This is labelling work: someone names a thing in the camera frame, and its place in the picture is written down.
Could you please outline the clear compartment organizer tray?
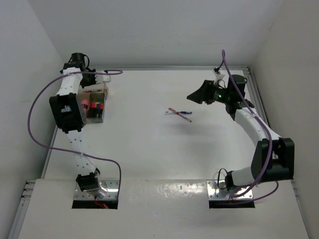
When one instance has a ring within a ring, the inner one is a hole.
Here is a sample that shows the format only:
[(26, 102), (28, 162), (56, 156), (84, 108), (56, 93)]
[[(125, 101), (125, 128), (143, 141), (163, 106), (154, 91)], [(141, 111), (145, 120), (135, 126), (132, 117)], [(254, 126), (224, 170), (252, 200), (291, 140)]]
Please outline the clear compartment organizer tray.
[(108, 91), (106, 83), (78, 90), (78, 97), (86, 114), (86, 124), (103, 123)]

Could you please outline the aluminium table edge rail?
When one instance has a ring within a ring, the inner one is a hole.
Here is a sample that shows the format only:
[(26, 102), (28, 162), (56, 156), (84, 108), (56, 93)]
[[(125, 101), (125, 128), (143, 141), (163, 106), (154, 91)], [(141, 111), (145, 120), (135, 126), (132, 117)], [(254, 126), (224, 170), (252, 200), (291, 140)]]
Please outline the aluminium table edge rail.
[(93, 66), (97, 70), (213, 70), (215, 66)]

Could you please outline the blue gel pen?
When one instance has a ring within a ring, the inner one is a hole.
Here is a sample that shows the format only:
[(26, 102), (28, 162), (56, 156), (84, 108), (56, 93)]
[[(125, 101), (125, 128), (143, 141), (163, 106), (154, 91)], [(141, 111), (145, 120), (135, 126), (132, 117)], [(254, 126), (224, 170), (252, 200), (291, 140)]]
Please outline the blue gel pen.
[(190, 114), (192, 114), (192, 112), (188, 112), (188, 111), (166, 111), (165, 114), (190, 115)]

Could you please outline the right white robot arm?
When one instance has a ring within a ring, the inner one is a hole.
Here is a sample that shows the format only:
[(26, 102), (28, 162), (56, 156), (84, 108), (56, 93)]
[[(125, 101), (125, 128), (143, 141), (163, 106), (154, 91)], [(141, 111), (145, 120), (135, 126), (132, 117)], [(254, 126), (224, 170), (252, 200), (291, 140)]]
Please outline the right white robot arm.
[(294, 177), (295, 144), (271, 130), (257, 114), (254, 105), (245, 96), (246, 78), (231, 75), (226, 88), (217, 81), (204, 80), (201, 87), (186, 98), (197, 104), (219, 102), (239, 124), (255, 145), (249, 167), (229, 171), (225, 177), (227, 190), (265, 183), (292, 180)]

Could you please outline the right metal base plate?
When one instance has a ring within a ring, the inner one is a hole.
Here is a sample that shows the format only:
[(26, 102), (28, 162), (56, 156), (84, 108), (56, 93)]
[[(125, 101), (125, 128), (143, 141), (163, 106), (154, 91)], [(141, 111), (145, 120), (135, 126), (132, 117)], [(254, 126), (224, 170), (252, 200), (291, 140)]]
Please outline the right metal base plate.
[(241, 188), (240, 190), (237, 190), (235, 193), (233, 193), (234, 190), (226, 189), (225, 180), (207, 180), (206, 181), (207, 186), (207, 192), (208, 192), (208, 199), (210, 201), (242, 201), (242, 200), (252, 200), (254, 199), (252, 190), (247, 192), (245, 195), (241, 197), (236, 197), (236, 195), (239, 195), (247, 190), (248, 187)]

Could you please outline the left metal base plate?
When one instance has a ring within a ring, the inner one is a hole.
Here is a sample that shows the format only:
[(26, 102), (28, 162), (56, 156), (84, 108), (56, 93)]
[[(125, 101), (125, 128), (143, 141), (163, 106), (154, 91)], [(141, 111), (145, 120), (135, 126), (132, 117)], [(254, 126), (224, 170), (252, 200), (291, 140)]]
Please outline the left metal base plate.
[(81, 191), (79, 186), (76, 185), (74, 192), (74, 200), (78, 201), (93, 201), (94, 197), (100, 201), (113, 201), (118, 199), (119, 181), (106, 180), (99, 181), (99, 188), (90, 191)]

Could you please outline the metal base plate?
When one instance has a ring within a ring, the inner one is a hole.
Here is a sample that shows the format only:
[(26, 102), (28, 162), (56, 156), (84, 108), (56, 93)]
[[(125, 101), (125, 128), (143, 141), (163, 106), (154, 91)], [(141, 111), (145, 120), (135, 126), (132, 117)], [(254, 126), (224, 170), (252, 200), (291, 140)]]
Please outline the metal base plate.
[(100, 201), (113, 201), (118, 199), (119, 181), (106, 180), (99, 181), (99, 188), (90, 191), (81, 191), (79, 186), (76, 185), (74, 192), (74, 200), (78, 201), (93, 201), (94, 197)]
[(207, 180), (206, 181), (207, 186), (207, 192), (208, 192), (208, 199), (210, 201), (242, 201), (242, 200), (252, 200), (254, 199), (252, 190), (247, 192), (245, 195), (241, 197), (236, 197), (236, 195), (239, 195), (247, 190), (248, 187), (241, 188), (240, 190), (237, 190), (235, 193), (233, 193), (234, 190), (226, 189), (225, 180)]

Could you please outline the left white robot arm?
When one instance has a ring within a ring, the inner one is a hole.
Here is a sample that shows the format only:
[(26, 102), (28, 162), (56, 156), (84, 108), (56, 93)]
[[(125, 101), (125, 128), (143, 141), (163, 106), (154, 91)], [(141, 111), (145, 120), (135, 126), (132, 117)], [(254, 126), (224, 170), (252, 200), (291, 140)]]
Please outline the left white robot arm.
[(91, 70), (86, 66), (88, 57), (83, 53), (71, 54), (70, 60), (64, 64), (60, 89), (54, 97), (50, 97), (49, 104), (56, 125), (67, 136), (75, 154), (77, 164), (76, 182), (82, 192), (95, 195), (100, 189), (98, 176), (100, 171), (85, 155), (87, 145), (84, 141), (84, 126), (86, 113), (77, 95), (79, 87), (90, 86), (96, 83), (94, 75), (88, 74)]

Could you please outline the clear thin ballpoint pen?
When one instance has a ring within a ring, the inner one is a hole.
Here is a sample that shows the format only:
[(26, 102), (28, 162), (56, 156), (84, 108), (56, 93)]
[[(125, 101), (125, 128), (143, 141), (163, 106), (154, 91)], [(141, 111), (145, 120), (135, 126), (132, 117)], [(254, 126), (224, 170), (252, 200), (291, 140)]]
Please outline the clear thin ballpoint pen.
[(83, 88), (83, 90), (98, 90), (98, 89), (103, 89), (104, 85), (102, 84), (97, 84), (97, 85), (91, 85)]

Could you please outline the red gel pen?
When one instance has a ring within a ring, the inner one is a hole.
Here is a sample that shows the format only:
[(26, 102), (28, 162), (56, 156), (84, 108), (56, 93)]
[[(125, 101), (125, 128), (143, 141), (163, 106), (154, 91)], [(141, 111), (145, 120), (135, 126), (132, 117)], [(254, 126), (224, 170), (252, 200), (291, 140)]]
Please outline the red gel pen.
[[(176, 111), (176, 110), (174, 110), (173, 108), (169, 108), (168, 111)], [(187, 118), (186, 115), (179, 115), (179, 114), (174, 114), (174, 115), (177, 115), (177, 116), (179, 116), (179, 117), (185, 119), (185, 120), (188, 121), (188, 122), (192, 122), (192, 120), (190, 120), (189, 118)]]

